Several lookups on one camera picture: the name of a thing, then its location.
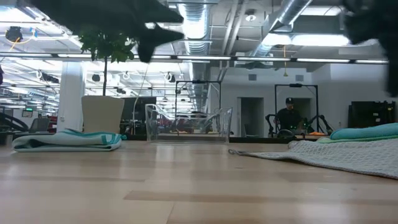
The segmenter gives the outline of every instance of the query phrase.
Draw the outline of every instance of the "clear plastic container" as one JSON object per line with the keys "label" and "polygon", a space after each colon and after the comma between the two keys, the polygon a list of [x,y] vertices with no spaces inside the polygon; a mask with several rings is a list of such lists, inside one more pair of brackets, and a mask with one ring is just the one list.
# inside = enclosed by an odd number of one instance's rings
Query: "clear plastic container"
{"label": "clear plastic container", "polygon": [[146,105],[147,140],[150,142],[229,143],[232,108],[213,114],[170,113]]}

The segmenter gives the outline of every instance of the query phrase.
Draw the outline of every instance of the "fluorescent light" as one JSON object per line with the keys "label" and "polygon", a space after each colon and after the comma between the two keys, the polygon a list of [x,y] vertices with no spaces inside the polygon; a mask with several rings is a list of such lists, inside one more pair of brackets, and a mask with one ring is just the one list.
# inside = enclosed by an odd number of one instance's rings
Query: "fluorescent light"
{"label": "fluorescent light", "polygon": [[155,23],[154,23],[154,22],[146,22],[146,23],[145,23],[145,26],[146,26],[148,29],[155,29]]}
{"label": "fluorescent light", "polygon": [[177,56],[178,59],[181,60],[231,60],[231,57],[224,56]]}
{"label": "fluorescent light", "polygon": [[257,61],[257,62],[289,62],[290,58],[274,58],[274,57],[238,57],[238,61]]}
{"label": "fluorescent light", "polygon": [[91,58],[90,54],[58,54],[58,56],[66,58]]}
{"label": "fluorescent light", "polygon": [[365,64],[388,64],[388,60],[357,60],[356,63],[365,63]]}
{"label": "fluorescent light", "polygon": [[0,52],[1,57],[52,57],[51,54]]}
{"label": "fluorescent light", "polygon": [[18,105],[4,105],[5,108],[25,108],[25,106],[18,106]]}
{"label": "fluorescent light", "polygon": [[9,91],[13,93],[20,93],[20,94],[28,94],[28,91],[23,89],[23,88],[18,88],[18,87],[8,87]]}
{"label": "fluorescent light", "polygon": [[10,99],[0,99],[1,103],[12,103],[12,100]]}
{"label": "fluorescent light", "polygon": [[14,82],[14,81],[12,81],[12,80],[9,80],[9,79],[7,79],[7,78],[3,78],[2,81],[3,81],[3,82],[6,82],[6,83],[10,83],[10,84],[16,84],[16,82]]}
{"label": "fluorescent light", "polygon": [[42,104],[43,102],[40,102],[40,101],[29,101],[29,103]]}
{"label": "fluorescent light", "polygon": [[246,16],[246,21],[248,22],[252,22],[256,20],[256,16],[255,15],[248,15]]}
{"label": "fluorescent light", "polygon": [[171,56],[169,55],[154,55],[152,56],[152,59],[170,59]]}
{"label": "fluorescent light", "polygon": [[348,63],[348,59],[298,58],[297,62]]}
{"label": "fluorescent light", "polygon": [[292,40],[288,35],[282,35],[282,34],[268,34],[266,38],[262,41],[263,45],[270,45],[270,46],[275,46],[275,45],[290,45],[292,43]]}
{"label": "fluorescent light", "polygon": [[341,47],[348,45],[349,40],[343,35],[300,34],[293,37],[292,44],[317,47]]}
{"label": "fluorescent light", "polygon": [[49,102],[49,101],[45,101],[44,103],[46,105],[58,106],[58,103],[52,103],[52,102]]}

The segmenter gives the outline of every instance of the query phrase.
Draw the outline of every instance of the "white column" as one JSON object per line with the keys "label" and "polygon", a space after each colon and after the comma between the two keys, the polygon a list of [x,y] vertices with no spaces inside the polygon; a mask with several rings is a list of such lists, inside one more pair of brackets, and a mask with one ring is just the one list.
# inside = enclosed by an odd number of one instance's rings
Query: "white column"
{"label": "white column", "polygon": [[66,128],[82,130],[81,98],[85,94],[85,82],[86,72],[81,62],[63,62],[57,132]]}

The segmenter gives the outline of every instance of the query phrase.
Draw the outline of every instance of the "desk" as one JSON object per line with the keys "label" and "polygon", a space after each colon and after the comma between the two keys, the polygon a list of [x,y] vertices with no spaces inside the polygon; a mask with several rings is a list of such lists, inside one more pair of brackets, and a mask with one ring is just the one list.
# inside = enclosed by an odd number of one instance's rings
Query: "desk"
{"label": "desk", "polygon": [[0,223],[398,223],[398,181],[229,155],[275,144],[0,151]]}

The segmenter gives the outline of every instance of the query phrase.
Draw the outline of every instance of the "ceiling duct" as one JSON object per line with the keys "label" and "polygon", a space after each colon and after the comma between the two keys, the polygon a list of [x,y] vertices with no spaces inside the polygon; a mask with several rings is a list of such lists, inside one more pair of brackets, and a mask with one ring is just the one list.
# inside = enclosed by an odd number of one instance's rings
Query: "ceiling duct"
{"label": "ceiling duct", "polygon": [[[278,11],[269,14],[262,26],[264,39],[266,36],[275,30],[280,31],[292,31],[292,25],[294,21],[303,13],[304,9],[312,2],[312,0],[283,0],[281,7]],[[251,52],[250,56],[253,57],[265,57],[273,48],[272,45],[264,45],[263,41]],[[250,68],[256,67],[256,65],[248,65]]]}
{"label": "ceiling duct", "polygon": [[[210,6],[208,4],[178,4],[178,11],[185,18],[182,29],[187,39],[202,40],[209,38]],[[210,43],[186,41],[185,48],[189,55],[208,55]],[[209,80],[210,64],[192,63],[190,72],[192,73],[192,80]],[[204,96],[207,95],[206,91],[204,91],[203,85],[192,86],[197,110],[201,110],[206,104],[204,100]]]}

